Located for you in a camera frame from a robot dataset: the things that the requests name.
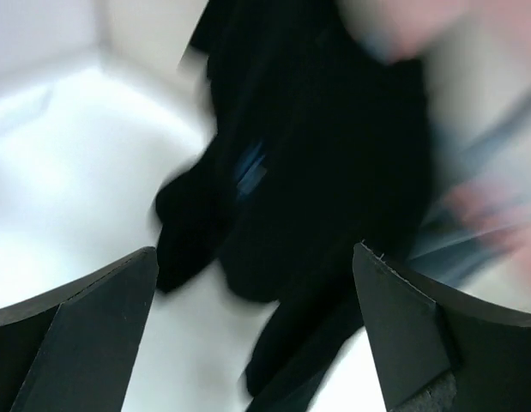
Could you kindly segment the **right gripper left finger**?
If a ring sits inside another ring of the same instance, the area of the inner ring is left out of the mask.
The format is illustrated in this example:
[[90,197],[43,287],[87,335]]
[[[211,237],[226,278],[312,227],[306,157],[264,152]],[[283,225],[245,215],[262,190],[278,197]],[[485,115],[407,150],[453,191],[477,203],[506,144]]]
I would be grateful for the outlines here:
[[0,309],[0,411],[119,411],[154,297],[144,247]]

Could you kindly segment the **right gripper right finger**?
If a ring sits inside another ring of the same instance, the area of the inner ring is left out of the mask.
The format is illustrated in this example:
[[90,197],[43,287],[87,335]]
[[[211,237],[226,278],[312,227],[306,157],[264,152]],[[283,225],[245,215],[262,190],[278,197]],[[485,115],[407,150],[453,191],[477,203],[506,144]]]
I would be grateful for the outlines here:
[[531,314],[379,257],[353,275],[388,411],[531,411]]

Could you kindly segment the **black t shirt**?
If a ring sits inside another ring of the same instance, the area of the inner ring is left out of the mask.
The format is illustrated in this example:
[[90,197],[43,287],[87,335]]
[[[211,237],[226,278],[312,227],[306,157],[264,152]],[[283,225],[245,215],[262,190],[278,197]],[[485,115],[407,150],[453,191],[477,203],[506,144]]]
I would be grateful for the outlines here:
[[189,47],[208,58],[216,132],[156,195],[157,287],[218,262],[232,294],[275,303],[249,410],[305,411],[363,326],[354,246],[404,259],[428,209],[424,64],[384,62],[332,1],[211,1]]

